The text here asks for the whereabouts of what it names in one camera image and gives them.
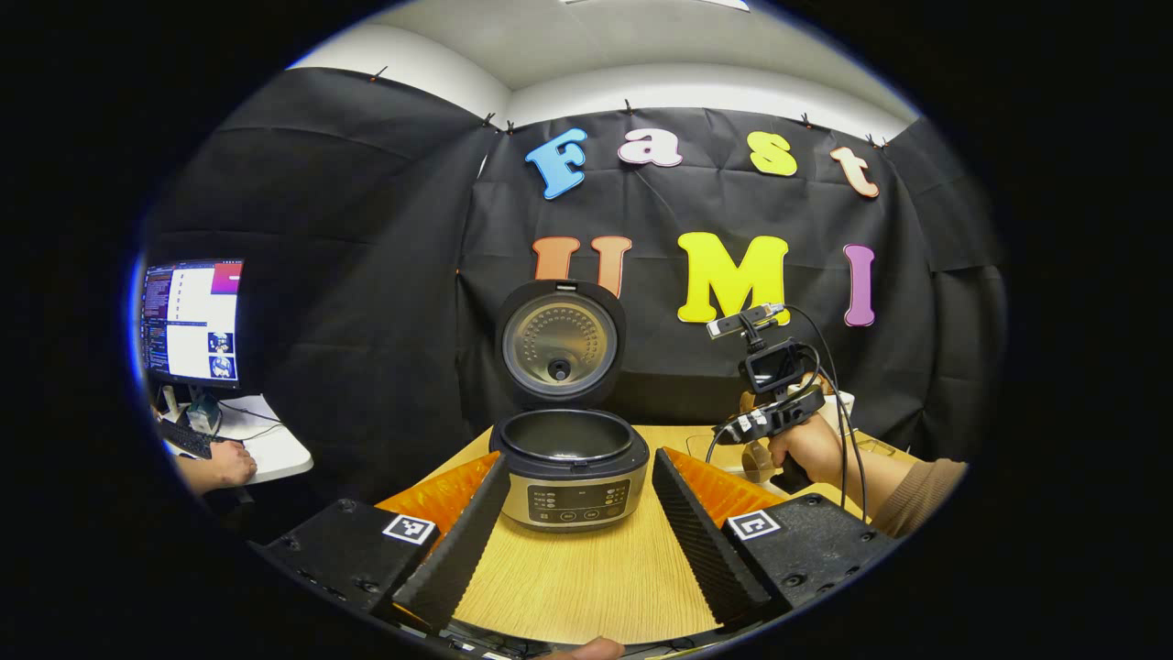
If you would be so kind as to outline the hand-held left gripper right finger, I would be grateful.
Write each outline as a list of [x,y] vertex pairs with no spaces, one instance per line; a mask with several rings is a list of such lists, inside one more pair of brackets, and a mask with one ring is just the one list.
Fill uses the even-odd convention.
[[779,498],[674,448],[658,448],[651,483],[721,626],[804,608],[897,545],[821,494]]

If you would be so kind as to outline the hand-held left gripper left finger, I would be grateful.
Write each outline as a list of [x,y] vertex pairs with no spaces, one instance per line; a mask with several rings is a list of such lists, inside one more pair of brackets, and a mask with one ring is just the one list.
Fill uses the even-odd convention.
[[490,453],[379,506],[335,501],[256,551],[351,611],[436,633],[465,598],[507,494],[510,472]]

